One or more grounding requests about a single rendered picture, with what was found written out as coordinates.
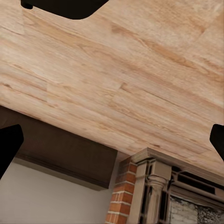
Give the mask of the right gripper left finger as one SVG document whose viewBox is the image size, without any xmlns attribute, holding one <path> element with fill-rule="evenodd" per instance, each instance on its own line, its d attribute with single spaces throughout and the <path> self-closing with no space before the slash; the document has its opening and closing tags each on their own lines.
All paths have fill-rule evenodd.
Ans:
<svg viewBox="0 0 224 224">
<path fill-rule="evenodd" d="M 0 129 L 0 179 L 23 142 L 20 124 Z"/>
</svg>

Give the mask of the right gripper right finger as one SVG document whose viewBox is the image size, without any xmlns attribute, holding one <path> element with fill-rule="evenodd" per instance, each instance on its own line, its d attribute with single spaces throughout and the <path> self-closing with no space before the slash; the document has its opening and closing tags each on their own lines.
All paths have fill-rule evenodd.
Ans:
<svg viewBox="0 0 224 224">
<path fill-rule="evenodd" d="M 210 133 L 210 142 L 224 160 L 224 126 L 214 124 Z"/>
</svg>

